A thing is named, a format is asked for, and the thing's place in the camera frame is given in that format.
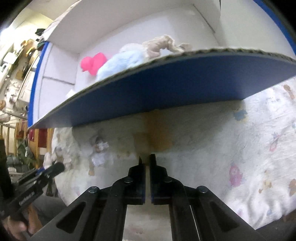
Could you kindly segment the person's left hand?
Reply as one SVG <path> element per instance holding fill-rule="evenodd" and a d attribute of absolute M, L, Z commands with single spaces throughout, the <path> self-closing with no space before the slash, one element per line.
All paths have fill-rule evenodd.
<path fill-rule="evenodd" d="M 28 224 L 13 220 L 10 217 L 3 221 L 4 228 L 15 240 L 28 240 L 28 235 L 34 235 L 43 227 L 33 204 L 27 207 L 25 214 L 28 216 Z"/>

